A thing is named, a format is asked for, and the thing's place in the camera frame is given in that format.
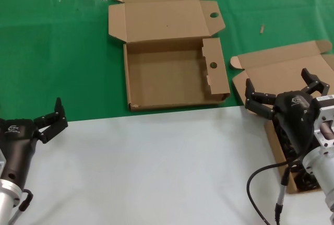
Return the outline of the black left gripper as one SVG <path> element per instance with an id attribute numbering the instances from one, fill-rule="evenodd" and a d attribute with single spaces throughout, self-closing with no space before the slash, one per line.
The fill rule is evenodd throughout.
<path id="1" fill-rule="evenodd" d="M 65 109 L 56 99 L 54 112 L 33 120 L 1 119 L 1 152 L 6 163 L 1 179 L 25 186 L 37 141 L 48 143 L 68 127 Z"/>

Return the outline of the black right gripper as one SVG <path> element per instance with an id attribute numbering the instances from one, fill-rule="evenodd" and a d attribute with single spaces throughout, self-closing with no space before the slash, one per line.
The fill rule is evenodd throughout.
<path id="1" fill-rule="evenodd" d="M 321 96 L 326 96 L 329 85 L 306 68 L 302 69 L 301 76 L 307 84 L 302 91 L 289 91 L 277 96 L 256 92 L 251 80 L 247 78 L 245 108 L 268 120 L 275 115 L 296 153 L 305 155 L 311 149 L 314 137 L 314 114 L 309 109 L 313 97 L 310 94 L 317 91 Z"/>

